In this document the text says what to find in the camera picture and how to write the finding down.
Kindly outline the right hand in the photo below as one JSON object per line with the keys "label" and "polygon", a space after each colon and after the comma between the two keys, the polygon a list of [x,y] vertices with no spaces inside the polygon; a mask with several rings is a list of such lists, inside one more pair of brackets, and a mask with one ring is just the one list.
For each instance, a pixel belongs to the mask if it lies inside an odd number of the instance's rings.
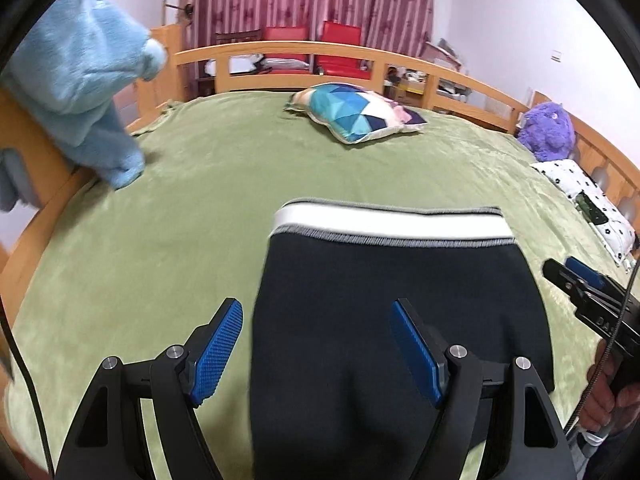
{"label": "right hand", "polygon": [[578,415],[579,425],[585,430],[598,432],[612,420],[613,412],[620,414],[611,434],[618,434],[632,426],[639,418],[639,384],[623,388],[619,394],[612,393],[610,382],[616,372],[612,354],[603,364],[600,376],[593,385]]}

